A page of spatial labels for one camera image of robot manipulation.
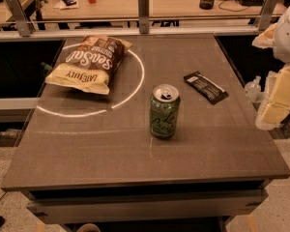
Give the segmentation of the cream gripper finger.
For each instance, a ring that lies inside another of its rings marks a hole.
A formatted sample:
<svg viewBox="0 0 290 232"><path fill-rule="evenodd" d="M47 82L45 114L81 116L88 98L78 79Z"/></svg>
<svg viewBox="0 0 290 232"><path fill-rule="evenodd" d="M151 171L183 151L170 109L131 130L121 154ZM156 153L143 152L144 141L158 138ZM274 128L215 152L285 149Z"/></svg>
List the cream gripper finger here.
<svg viewBox="0 0 290 232"><path fill-rule="evenodd" d="M264 32L262 32L252 41L252 45L262 49L272 48L274 45L275 29L276 24L271 24Z"/></svg>
<svg viewBox="0 0 290 232"><path fill-rule="evenodd" d="M269 72L264 98L257 111L255 126L263 131L278 128L290 114L290 64L279 72Z"/></svg>

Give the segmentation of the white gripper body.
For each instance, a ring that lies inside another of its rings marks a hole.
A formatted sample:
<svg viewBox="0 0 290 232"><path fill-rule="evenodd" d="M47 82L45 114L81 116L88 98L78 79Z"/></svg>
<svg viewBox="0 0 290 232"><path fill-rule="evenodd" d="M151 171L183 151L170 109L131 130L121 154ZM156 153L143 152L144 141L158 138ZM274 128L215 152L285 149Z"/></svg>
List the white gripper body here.
<svg viewBox="0 0 290 232"><path fill-rule="evenodd" d="M290 63L290 6L277 22L273 51L276 59Z"/></svg>

